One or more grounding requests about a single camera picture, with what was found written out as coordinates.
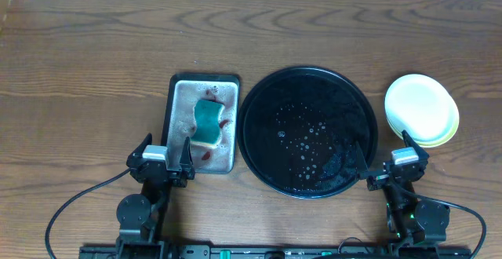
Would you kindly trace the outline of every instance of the black pan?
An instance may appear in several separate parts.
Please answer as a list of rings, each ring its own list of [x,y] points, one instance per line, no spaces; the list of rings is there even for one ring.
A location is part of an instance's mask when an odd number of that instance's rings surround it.
[[[238,144],[265,184],[297,198],[339,194],[356,180],[355,142],[368,166],[377,121],[361,90],[320,67],[289,67],[259,82],[238,115]]]

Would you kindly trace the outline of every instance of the red stain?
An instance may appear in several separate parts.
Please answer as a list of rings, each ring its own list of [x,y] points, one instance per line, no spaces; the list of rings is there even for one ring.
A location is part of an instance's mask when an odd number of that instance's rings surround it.
[[[202,160],[203,160],[203,161],[206,161],[206,160],[207,160],[207,159],[209,159],[209,158],[211,158],[211,152],[209,152],[209,151],[208,151],[208,152],[206,152],[206,153],[204,154],[204,156],[202,156]]]
[[[228,121],[228,119],[225,119],[223,121],[220,122],[220,129],[223,129],[223,127],[230,121]]]

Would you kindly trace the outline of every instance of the tabletop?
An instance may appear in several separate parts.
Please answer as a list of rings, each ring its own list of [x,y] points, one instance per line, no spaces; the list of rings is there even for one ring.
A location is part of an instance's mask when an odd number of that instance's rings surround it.
[[[0,35],[0,257],[48,257],[51,216],[77,192],[117,175],[152,133],[160,141],[170,78],[234,74],[240,97],[278,69],[340,72],[378,121],[374,162],[402,141],[384,116],[399,76],[430,75],[452,95],[460,127],[431,148],[418,193],[477,210],[478,257],[502,257],[502,0],[13,0]],[[55,254],[114,244],[131,177],[71,204],[51,234]],[[281,195],[240,152],[229,174],[173,189],[163,231],[177,242],[336,246],[387,239],[382,192],[359,182],[327,199]],[[444,245],[474,249],[481,226],[453,210]]]

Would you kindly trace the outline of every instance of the stacked plate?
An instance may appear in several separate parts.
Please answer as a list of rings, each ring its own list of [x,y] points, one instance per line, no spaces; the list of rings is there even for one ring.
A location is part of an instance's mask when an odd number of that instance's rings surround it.
[[[448,91],[426,75],[405,75],[392,83],[385,95],[385,114],[399,137],[406,130],[424,148],[450,140],[460,121]]]

